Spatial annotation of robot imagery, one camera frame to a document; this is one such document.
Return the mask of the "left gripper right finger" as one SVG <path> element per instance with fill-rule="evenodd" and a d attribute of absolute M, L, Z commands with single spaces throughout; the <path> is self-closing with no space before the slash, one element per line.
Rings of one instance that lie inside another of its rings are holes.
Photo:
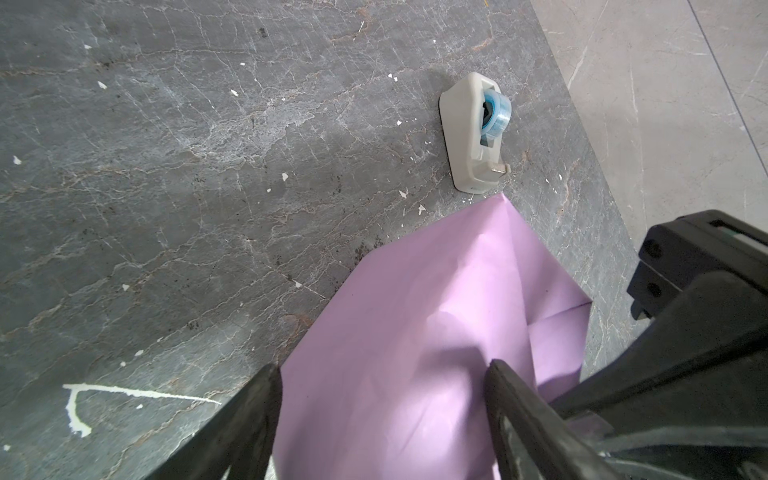
<path fill-rule="evenodd" d="M 484 398 L 502 479 L 621 479 L 504 361 L 491 361 Z"/>

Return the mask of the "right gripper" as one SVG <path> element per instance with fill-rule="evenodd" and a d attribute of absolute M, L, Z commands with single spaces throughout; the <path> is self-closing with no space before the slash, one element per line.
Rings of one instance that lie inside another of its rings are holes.
<path fill-rule="evenodd" d="M 767 233 L 705 210 L 651 227 L 638 256 L 631 315 L 660 314 L 554 410 L 632 479 L 765 478 Z"/>

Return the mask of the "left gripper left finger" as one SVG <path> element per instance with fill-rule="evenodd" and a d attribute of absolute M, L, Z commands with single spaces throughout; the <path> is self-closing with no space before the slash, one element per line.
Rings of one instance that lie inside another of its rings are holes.
<path fill-rule="evenodd" d="M 149 479 L 264 479 L 282 405 L 279 366 L 249 380 Z"/>

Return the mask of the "pink wrapping paper sheet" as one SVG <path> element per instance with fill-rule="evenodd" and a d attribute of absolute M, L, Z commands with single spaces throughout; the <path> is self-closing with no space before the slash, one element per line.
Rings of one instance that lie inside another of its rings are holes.
<path fill-rule="evenodd" d="M 495 479 L 483 379 L 577 385 L 591 299 L 503 195 L 367 254 L 282 366 L 281 479 Z"/>

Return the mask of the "grey tape dispenser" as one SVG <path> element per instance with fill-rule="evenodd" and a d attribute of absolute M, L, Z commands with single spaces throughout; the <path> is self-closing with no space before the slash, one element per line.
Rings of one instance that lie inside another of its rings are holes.
<path fill-rule="evenodd" d="M 438 109 L 455 188 L 473 195 L 496 188 L 510 171 L 500 157 L 509 98 L 495 81 L 471 72 L 440 95 Z"/>

